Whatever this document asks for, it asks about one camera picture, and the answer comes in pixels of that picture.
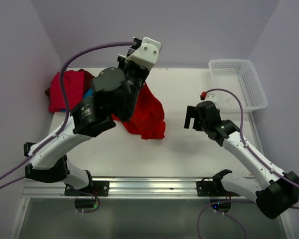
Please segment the bright red t shirt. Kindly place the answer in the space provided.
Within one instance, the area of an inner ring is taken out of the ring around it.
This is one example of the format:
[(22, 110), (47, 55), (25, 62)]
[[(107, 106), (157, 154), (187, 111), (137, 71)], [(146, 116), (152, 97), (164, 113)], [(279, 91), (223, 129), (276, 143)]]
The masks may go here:
[(141, 139), (165, 138), (165, 113), (161, 102), (150, 91), (147, 84), (140, 90), (134, 115), (123, 122), (128, 133), (140, 135)]

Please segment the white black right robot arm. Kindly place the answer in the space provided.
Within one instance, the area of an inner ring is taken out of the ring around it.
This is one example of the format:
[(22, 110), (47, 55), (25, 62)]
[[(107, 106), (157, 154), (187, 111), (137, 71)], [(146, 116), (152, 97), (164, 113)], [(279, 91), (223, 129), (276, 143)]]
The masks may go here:
[(235, 156), (252, 174), (247, 179), (224, 169), (211, 180), (196, 182), (198, 196), (225, 196), (237, 194), (256, 203), (269, 219), (275, 219), (299, 201), (299, 177), (294, 172), (286, 173), (269, 161), (250, 144), (231, 120), (222, 120), (219, 109), (211, 101), (196, 106), (187, 106), (184, 128), (202, 131)]

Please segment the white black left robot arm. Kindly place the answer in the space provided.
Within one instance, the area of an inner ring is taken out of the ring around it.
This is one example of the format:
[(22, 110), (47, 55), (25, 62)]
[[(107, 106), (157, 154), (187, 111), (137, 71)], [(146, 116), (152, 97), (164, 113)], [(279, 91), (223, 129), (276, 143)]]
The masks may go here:
[(157, 62), (157, 53), (136, 50), (127, 57), (119, 56), (119, 60), (117, 68), (106, 68), (91, 80), (92, 95), (79, 102), (62, 125), (30, 147), (30, 160), (25, 167), (27, 179), (64, 182), (84, 196), (92, 193), (90, 172), (73, 165), (66, 154), (114, 128), (113, 116), (123, 122), (132, 118), (140, 90)]

